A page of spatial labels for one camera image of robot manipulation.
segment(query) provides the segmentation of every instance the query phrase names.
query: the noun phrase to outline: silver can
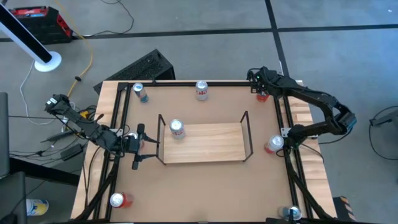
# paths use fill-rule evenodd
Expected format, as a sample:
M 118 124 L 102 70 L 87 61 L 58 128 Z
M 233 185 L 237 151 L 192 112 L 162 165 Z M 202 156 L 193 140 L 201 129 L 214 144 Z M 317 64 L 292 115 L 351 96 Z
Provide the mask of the silver can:
M 120 208 L 124 202 L 124 195 L 122 193 L 114 193 L 112 194 L 109 202 L 111 203 L 112 207 Z
M 147 92 L 144 89 L 144 85 L 142 83 L 136 83 L 132 86 L 132 89 L 136 93 L 141 103 L 146 103 L 149 100 Z
M 197 89 L 197 100 L 206 100 L 208 97 L 207 94 L 207 89 L 208 85 L 207 82 L 205 81 L 197 81 L 196 84 L 196 89 Z
M 269 140 L 265 143 L 264 149 L 268 153 L 274 153 L 278 151 L 279 149 L 282 149 L 284 146 L 284 139 L 282 136 L 276 134 L 269 138 Z
M 289 220 L 290 211 L 293 212 L 293 220 L 300 220 L 302 217 L 301 211 L 297 206 L 291 207 L 280 207 L 278 209 L 278 214 L 281 218 Z
M 179 119 L 170 122 L 170 130 L 175 139 L 183 139 L 185 137 L 184 124 Z

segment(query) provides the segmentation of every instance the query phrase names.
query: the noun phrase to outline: wooden table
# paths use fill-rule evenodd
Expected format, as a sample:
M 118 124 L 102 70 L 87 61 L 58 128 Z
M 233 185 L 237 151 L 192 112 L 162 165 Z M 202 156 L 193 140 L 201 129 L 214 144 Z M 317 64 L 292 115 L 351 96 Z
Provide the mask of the wooden table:
M 116 81 L 103 83 L 96 111 L 97 116 L 104 114 L 99 121 L 101 124 L 109 125 L 111 122 L 117 86 Z M 203 120 L 207 123 L 228 123 L 236 118 L 235 114 L 240 114 L 241 117 L 243 112 L 248 110 L 254 154 L 248 161 L 240 164 L 220 162 L 164 166 L 152 158 L 141 162 L 138 170 L 131 170 L 134 156 L 126 154 L 119 165 L 116 191 L 133 194 L 135 201 L 131 208 L 112 209 L 112 222 L 264 221 L 265 217 L 277 217 L 279 206 L 291 205 L 283 158 L 266 154 L 263 150 L 266 139 L 273 134 L 279 134 L 273 100 L 267 100 L 265 103 L 256 101 L 248 86 L 209 87 L 209 99 L 204 102 L 187 100 L 195 96 L 194 87 L 149 87 L 147 93 L 150 100 L 144 105 L 139 103 L 134 93 L 131 94 L 126 124 L 132 129 L 135 130 L 137 123 L 144 123 L 146 133 L 156 138 L 157 130 L 154 123 L 157 124 L 157 115 L 160 113 L 168 116 L 178 114 L 178 118 L 191 124 L 202 123 Z M 181 99 L 162 99 L 168 95 L 179 96 Z M 186 105 L 184 111 L 170 111 L 170 108 L 181 110 L 185 100 L 192 105 Z M 292 97 L 289 97 L 289 101 L 294 123 L 312 124 L 308 104 Z M 286 116 L 283 101 L 280 101 L 280 104 L 282 116 Z M 121 114 L 122 109 L 120 106 L 118 114 Z M 201 110 L 203 113 L 190 115 L 195 110 Z M 212 116 L 202 115 L 209 111 L 212 112 Z M 121 116 L 118 116 L 116 126 L 120 125 L 120 118 Z M 320 151 L 317 140 L 307 140 L 305 144 Z M 86 172 L 96 148 L 94 144 L 89 143 L 85 157 Z M 155 144 L 151 145 L 148 142 L 142 153 L 153 153 L 154 148 Z M 304 146 L 300 147 L 300 153 L 309 191 L 325 211 L 335 217 L 333 199 L 321 157 Z M 101 149 L 93 160 L 88 189 L 89 200 L 98 189 L 103 159 Z M 303 198 L 298 188 L 297 193 L 300 208 L 304 212 Z M 72 218 L 84 209 L 84 201 L 85 188 L 81 175 Z M 100 218 L 104 217 L 107 202 L 108 192 L 105 192 Z

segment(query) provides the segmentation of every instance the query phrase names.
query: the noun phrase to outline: concrete floor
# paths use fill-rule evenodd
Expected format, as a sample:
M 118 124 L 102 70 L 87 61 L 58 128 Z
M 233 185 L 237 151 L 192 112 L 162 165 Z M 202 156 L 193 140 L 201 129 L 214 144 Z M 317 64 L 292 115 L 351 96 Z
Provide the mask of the concrete floor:
M 105 29 L 120 32 L 129 27 L 130 18 L 119 4 L 107 5 L 98 0 L 60 2 L 82 34 Z M 123 3 L 135 18 L 130 32 L 271 27 L 263 0 L 125 0 Z M 10 0 L 6 6 L 32 5 L 58 8 L 52 0 Z M 398 20 L 398 3 L 393 0 L 278 0 L 272 1 L 272 6 L 278 27 L 378 25 Z M 381 159 L 372 152 L 368 120 L 383 108 L 398 105 L 394 93 L 398 83 L 395 66 L 398 30 L 292 32 L 282 33 L 280 38 L 292 78 L 336 96 L 356 113 L 358 123 L 351 135 L 321 146 L 333 196 L 348 197 L 358 221 L 395 223 L 398 163 Z M 159 49 L 174 65 L 178 79 L 245 79 L 247 69 L 262 65 L 280 70 L 271 33 L 95 39 L 90 44 L 94 49 L 94 64 L 72 96 L 80 108 L 96 104 L 98 96 L 92 90 L 93 85 L 153 49 Z M 66 93 L 73 77 L 89 61 L 88 49 L 80 40 L 47 48 L 59 52 L 63 63 L 50 73 L 32 72 L 24 88 L 31 116 L 48 116 L 43 111 L 44 103 L 54 93 Z M 0 91 L 8 92 L 13 102 L 10 114 L 25 115 L 19 85 L 32 59 L 12 42 L 0 43 L 0 49 Z M 316 108 L 312 108 L 312 113 L 315 121 L 323 119 Z M 39 140 L 58 132 L 60 124 L 36 126 L 26 119 L 12 118 L 10 129 L 12 151 L 35 152 L 48 146 Z M 374 145 L 381 154 L 398 157 L 395 136 L 396 130 L 390 124 L 374 129 Z M 325 135 L 320 142 L 333 139 L 336 136 Z M 78 156 L 49 166 L 72 171 L 81 167 L 82 159 Z M 29 179 L 27 190 L 38 183 Z M 67 220 L 75 190 L 51 183 L 38 188 L 28 198 L 50 200 L 50 210 L 42 217 L 30 218 L 29 222 Z

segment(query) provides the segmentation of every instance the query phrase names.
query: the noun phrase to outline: black box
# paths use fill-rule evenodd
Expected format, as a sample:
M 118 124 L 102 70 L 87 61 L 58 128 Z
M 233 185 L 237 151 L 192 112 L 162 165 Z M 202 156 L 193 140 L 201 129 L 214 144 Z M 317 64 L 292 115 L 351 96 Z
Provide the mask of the black box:
M 175 80 L 175 74 L 173 65 L 155 49 L 106 80 Z M 97 94 L 101 87 L 102 82 L 94 86 Z
M 42 44 L 69 43 L 73 31 L 52 7 L 35 6 L 10 9 L 24 27 Z

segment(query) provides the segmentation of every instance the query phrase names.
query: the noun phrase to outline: wooden platform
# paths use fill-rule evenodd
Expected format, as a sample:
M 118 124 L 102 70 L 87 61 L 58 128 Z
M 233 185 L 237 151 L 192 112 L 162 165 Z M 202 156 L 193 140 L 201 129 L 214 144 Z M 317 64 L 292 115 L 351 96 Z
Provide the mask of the wooden platform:
M 164 162 L 243 161 L 246 158 L 241 123 L 186 124 L 186 136 L 175 139 L 170 126 L 164 134 Z

